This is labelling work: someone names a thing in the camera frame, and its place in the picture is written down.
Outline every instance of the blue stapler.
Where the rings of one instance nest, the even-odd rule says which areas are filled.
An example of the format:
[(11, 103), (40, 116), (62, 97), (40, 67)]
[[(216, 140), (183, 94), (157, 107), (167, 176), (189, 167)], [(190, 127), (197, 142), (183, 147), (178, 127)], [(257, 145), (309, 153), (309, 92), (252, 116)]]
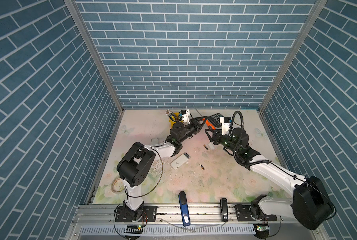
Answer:
[(189, 218), (188, 202), (186, 201), (186, 194), (184, 191), (181, 191), (178, 194), (178, 200), (180, 201), (182, 224), (184, 225), (184, 227), (189, 226), (190, 218)]

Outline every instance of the coiled black cable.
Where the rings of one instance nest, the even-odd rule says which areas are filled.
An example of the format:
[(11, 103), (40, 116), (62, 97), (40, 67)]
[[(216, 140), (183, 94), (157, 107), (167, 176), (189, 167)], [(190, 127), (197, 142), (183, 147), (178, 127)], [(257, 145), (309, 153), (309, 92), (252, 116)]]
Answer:
[[(240, 136), (238, 136), (238, 140), (234, 146), (234, 149), (233, 149), (233, 157), (234, 157), (234, 160), (240, 164), (241, 166), (243, 167), (249, 167), (249, 166), (253, 166), (253, 165), (256, 165), (256, 164), (261, 164), (261, 163), (271, 163), (272, 161), (270, 160), (260, 160), (260, 161), (257, 161), (257, 162), (252, 162), (252, 163), (248, 163), (248, 164), (245, 164), (243, 163), (242, 161), (240, 161), (239, 159), (237, 159), (237, 148), (241, 142), (241, 139), (243, 138), (243, 129), (244, 129), (244, 117), (242, 115), (242, 113), (240, 111), (235, 111), (233, 113), (233, 116), (232, 116), (232, 122), (234, 122), (234, 117), (236, 116), (236, 114), (239, 114), (240, 116), (240, 121), (241, 121), (241, 131), (240, 131)], [(233, 123), (231, 124), (230, 128), (229, 128), (229, 135), (232, 136), (232, 125)]]

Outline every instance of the vent grille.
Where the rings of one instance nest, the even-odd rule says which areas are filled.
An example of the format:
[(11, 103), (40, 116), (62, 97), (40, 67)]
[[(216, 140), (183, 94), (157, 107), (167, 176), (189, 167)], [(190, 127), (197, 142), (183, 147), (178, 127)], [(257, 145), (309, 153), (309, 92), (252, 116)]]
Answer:
[[(126, 231), (127, 236), (139, 236), (138, 233), (132, 233), (137, 230), (127, 228), (124, 226), (116, 226), (118, 233), (124, 234)], [(196, 229), (196, 225), (191, 225), (188, 229), (195, 230), (196, 232), (176, 228), (168, 224), (162, 225), (148, 225), (143, 228), (142, 236), (144, 237), (158, 237), (158, 236), (177, 236), (177, 235), (225, 235), (225, 234), (256, 234), (253, 224), (230, 224), (229, 226), (214, 226)], [(110, 225), (85, 225), (81, 228), (80, 235), (117, 235), (113, 226)]]

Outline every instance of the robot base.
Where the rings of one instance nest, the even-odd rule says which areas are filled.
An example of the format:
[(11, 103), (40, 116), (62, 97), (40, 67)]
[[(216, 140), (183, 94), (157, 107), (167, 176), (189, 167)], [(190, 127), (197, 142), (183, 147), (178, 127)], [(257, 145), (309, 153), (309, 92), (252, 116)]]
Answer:
[(148, 217), (148, 222), (155, 222), (156, 221), (156, 211), (157, 206), (144, 206), (142, 204), (139, 209), (136, 211), (132, 211), (129, 209), (125, 204), (123, 206), (119, 206), (116, 215), (116, 222), (132, 222), (136, 217), (134, 217), (134, 212), (141, 211), (141, 213), (146, 213)]
[[(237, 215), (237, 221), (239, 222), (246, 222), (246, 221), (260, 221), (252, 217), (252, 212), (250, 209), (252, 205), (242, 205), (242, 204), (237, 204), (234, 206), (234, 209), (236, 210), (236, 215)], [(271, 221), (277, 221), (277, 216), (276, 215), (265, 215), (266, 220), (268, 222)]]

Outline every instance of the white phone case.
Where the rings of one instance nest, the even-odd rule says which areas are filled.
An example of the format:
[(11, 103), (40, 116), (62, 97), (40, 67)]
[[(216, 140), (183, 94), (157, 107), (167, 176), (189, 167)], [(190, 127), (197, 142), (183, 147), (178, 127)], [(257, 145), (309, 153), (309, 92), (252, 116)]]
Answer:
[(181, 156), (177, 157), (174, 161), (172, 161), (170, 163), (170, 165), (172, 166), (172, 168), (174, 170), (176, 170), (177, 168), (179, 168), (181, 165), (183, 165), (184, 163), (186, 163), (186, 161), (188, 161), (188, 159), (190, 159), (189, 154), (187, 154), (186, 152), (184, 152)]

